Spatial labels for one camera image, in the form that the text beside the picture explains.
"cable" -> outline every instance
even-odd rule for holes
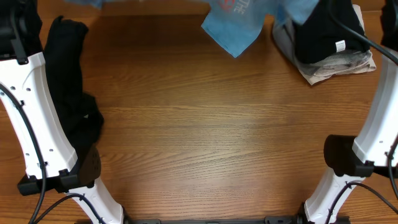
[[[390,60],[392,60],[396,65],[398,65],[398,58],[393,56],[390,52],[388,52],[386,49],[384,49],[383,47],[381,47],[380,45],[378,45],[377,43],[369,40],[367,37],[353,31],[352,29],[350,29],[349,27],[347,27],[346,25],[342,24],[339,20],[336,19],[336,17],[333,15],[332,12],[332,4],[333,4],[333,0],[329,0],[329,16],[331,17],[332,21],[337,24],[338,26],[340,26],[341,28],[343,28],[344,30],[346,30],[347,32],[349,32],[350,34],[352,34],[353,36],[355,36],[357,39],[359,39],[362,42],[368,43],[370,46],[374,47],[376,50],[380,51],[380,53],[382,53],[383,55],[385,55],[387,58],[389,58]]]
[[[95,217],[98,219],[98,221],[101,224],[106,224],[104,222],[104,220],[98,215],[97,211],[95,210],[94,206],[91,204],[91,202],[84,196],[84,195],[80,195],[80,194],[70,194],[67,195],[63,198],[61,198],[60,200],[58,200],[57,202],[55,202],[53,205],[51,205],[48,209],[46,209],[46,211],[43,212],[43,214],[36,219],[36,221],[34,222],[34,224],[38,224],[39,221],[41,221],[41,219],[44,218],[44,216],[46,216],[49,212],[51,212],[51,210],[53,210],[56,206],[58,206],[59,204],[61,204],[62,202],[73,198],[73,197],[78,197],[80,198],[80,200],[83,200],[86,202],[87,206],[89,206],[89,208],[91,209],[91,211],[94,213]]]
[[[32,125],[30,124],[28,117],[25,114],[24,109],[22,108],[22,105],[19,104],[19,101],[17,100],[17,98],[1,83],[0,83],[0,90],[8,96],[8,98],[12,101],[12,103],[17,108],[19,114],[21,115],[21,118],[26,125],[26,128],[30,135],[30,138],[32,139],[33,147],[35,148],[36,155],[39,160],[40,169],[42,170],[42,189],[40,191],[39,201],[37,202],[36,209],[32,215],[32,218],[30,218],[30,221],[29,221],[29,223],[32,224],[34,222],[34,220],[36,219],[37,214],[39,214],[40,207],[42,206],[42,203],[44,200],[45,189],[46,189],[46,184],[47,184],[47,181],[46,181],[47,180],[47,172],[45,170],[45,163],[43,160],[42,153],[40,151],[39,144],[37,142],[36,135],[33,131]]]
[[[330,209],[329,209],[329,214],[328,214],[328,218],[326,219],[325,224],[329,224],[330,222],[330,218],[333,214],[333,210],[336,207],[337,202],[339,201],[339,199],[341,198],[341,196],[344,194],[344,192],[348,189],[351,188],[352,185],[357,185],[360,187],[365,188],[366,190],[372,192],[374,195],[378,196],[379,199],[381,199],[386,205],[388,205],[388,207],[390,207],[396,214],[398,214],[398,209],[396,209],[387,199],[385,199],[381,194],[379,194],[379,192],[375,191],[374,189],[372,189],[371,187],[358,183],[358,182],[350,182],[347,183],[342,190],[340,190],[340,192],[338,193],[337,197],[335,198],[335,200],[333,201]]]
[[[396,195],[396,198],[398,200],[398,190],[396,186],[396,182],[394,180],[394,175],[392,174],[392,160],[394,159],[394,153],[396,151],[398,145],[398,136],[396,137],[396,140],[391,146],[390,152],[387,155],[387,164],[388,164],[388,176],[390,178],[391,186],[394,191],[394,194]]]

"stack of folded clothes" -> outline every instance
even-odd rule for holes
[[[351,1],[335,1],[332,12],[341,23],[364,35],[359,6]],[[301,26],[292,20],[284,25],[276,22],[272,35],[278,48],[311,85],[332,75],[376,69],[369,44],[355,39],[330,19],[328,0],[321,0]]]

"wooden surface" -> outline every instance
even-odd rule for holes
[[[380,41],[380,13],[365,12]],[[102,178],[133,218],[264,218],[294,214],[324,170],[329,134],[357,135],[381,68],[310,86],[271,40],[271,20],[239,58],[201,29],[203,16],[75,18],[88,24],[84,89],[105,117]],[[45,42],[51,19],[44,19]],[[0,223],[27,223],[37,196],[22,197],[21,147],[0,107]],[[365,181],[398,206],[386,178]],[[43,208],[58,200],[46,194]],[[397,223],[356,189],[341,210],[353,223]],[[72,201],[44,223],[86,219]]]
[[[126,16],[126,15],[205,15],[210,10],[207,3],[197,0],[118,0],[103,4],[101,10],[91,5],[65,2],[65,0],[38,0],[42,18],[58,15],[67,17]],[[352,0],[362,11],[380,10],[382,0]]]

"clothing label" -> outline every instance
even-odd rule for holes
[[[344,40],[336,42],[336,52],[341,52],[346,49],[346,42]]]

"gray cloth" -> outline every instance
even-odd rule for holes
[[[355,13],[364,27],[360,7],[354,5]],[[376,69],[372,59],[372,53],[368,50],[365,53],[344,50],[335,53],[326,59],[313,63],[304,64],[299,62],[294,52],[294,25],[292,20],[288,20],[283,26],[274,23],[272,35],[276,45],[282,53],[298,68],[300,73],[307,81],[313,85],[316,82],[330,78],[332,75],[343,75],[348,73],[371,72]]]

